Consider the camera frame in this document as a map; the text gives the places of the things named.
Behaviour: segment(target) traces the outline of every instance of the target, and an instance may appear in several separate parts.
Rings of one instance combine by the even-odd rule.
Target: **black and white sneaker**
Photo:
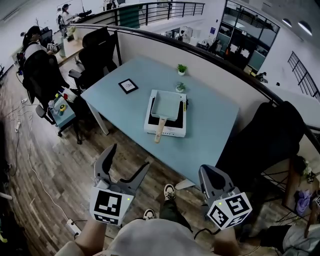
[[[154,212],[154,210],[152,210],[152,209],[147,209],[147,210],[144,212],[143,219],[144,219],[145,221],[151,220],[151,219],[154,219],[154,218],[155,218],[155,212]]]
[[[165,185],[163,192],[164,192],[164,200],[165,201],[174,200],[176,198],[175,197],[175,187],[171,184]]]

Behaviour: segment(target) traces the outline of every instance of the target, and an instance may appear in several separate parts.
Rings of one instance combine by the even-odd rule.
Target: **ceiling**
[[[0,21],[30,0],[0,0]]]
[[[282,19],[291,21],[292,30],[301,39],[310,42],[320,49],[320,7],[315,0],[242,0],[244,3],[262,10],[272,16],[284,26]],[[308,35],[299,25],[299,21],[306,21],[312,36]]]

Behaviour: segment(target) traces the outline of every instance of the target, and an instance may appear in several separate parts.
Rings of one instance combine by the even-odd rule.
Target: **black metal railing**
[[[87,16],[77,24],[94,19],[93,24],[139,28],[160,20],[202,15],[204,6],[200,2],[182,1],[138,3]]]
[[[97,25],[97,24],[76,24],[77,28],[81,29],[88,29],[91,28],[93,30],[97,30],[102,27],[108,27],[108,29],[111,32],[114,32],[116,34],[117,42],[116,42],[116,51],[118,55],[118,61],[119,64],[122,64],[121,60],[121,52],[119,48],[119,41],[118,41],[118,33],[123,34],[130,34],[138,37],[143,37],[149,40],[154,40],[175,48],[178,48],[180,50],[186,51],[190,54],[193,54],[195,56],[198,56],[212,64],[217,65],[221,69],[231,73],[232,75],[236,76],[237,78],[241,79],[242,81],[246,82],[248,85],[256,89],[259,93],[264,95],[270,102],[273,102],[276,106],[280,105],[284,101],[277,96],[275,93],[273,93],[269,88],[267,88],[264,84],[260,83],[257,79],[252,77],[251,75],[245,73],[242,69],[236,67],[235,65],[231,64],[229,61],[226,61],[224,59],[221,59],[219,57],[216,57],[212,55],[211,53],[208,53],[206,50],[198,48],[196,46],[193,46],[191,44],[176,40],[174,38],[170,38],[164,35],[152,33],[145,30],[139,30],[134,28],[128,28],[128,27],[122,27],[122,26],[114,26],[114,25]],[[307,138],[310,140],[310,142],[313,144],[315,149],[320,154],[320,143],[315,137],[314,133],[311,131],[320,131],[319,127],[313,127],[309,125],[304,126],[304,134],[307,136]]]
[[[298,80],[298,86],[300,87],[303,94],[315,97],[320,102],[320,93],[315,81],[307,71],[306,67],[302,64],[298,56],[292,52],[288,60],[292,68],[296,79]]]

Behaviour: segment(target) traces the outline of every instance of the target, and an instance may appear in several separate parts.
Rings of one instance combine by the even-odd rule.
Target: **black hair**
[[[24,34],[24,38],[22,41],[23,45],[23,52],[26,51],[27,47],[29,46],[30,39],[33,35],[39,34],[40,35],[40,28],[38,26],[32,26],[27,33]]]
[[[66,13],[66,14],[69,14],[69,12],[67,12],[66,8],[69,7],[69,4],[65,4],[64,6],[62,6],[62,13]]]

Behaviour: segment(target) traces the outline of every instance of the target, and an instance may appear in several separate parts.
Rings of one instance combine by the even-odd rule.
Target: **ceiling light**
[[[287,18],[284,18],[282,21],[283,21],[285,24],[287,24],[290,28],[292,28],[290,20],[288,20]]]
[[[305,32],[307,32],[310,36],[312,36],[311,27],[308,23],[306,23],[304,20],[300,20],[298,24],[301,28],[303,28]]]

